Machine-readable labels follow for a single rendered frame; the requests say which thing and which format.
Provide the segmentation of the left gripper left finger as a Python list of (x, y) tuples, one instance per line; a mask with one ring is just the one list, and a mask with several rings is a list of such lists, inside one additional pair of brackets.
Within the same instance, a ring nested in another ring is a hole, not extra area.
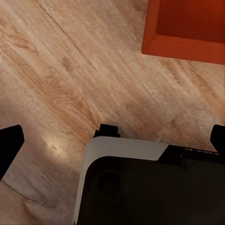
[(20, 125), (0, 130), (0, 181), (24, 144)]

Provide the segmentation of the storage box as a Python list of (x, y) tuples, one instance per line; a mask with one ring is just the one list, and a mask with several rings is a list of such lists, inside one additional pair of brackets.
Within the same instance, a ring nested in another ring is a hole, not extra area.
[(225, 65), (225, 0), (149, 0), (142, 54)]

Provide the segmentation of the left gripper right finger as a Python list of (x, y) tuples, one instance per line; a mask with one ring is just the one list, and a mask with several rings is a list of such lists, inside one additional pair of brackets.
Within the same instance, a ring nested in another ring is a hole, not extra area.
[(214, 125), (210, 141), (225, 162), (225, 127), (220, 125)]

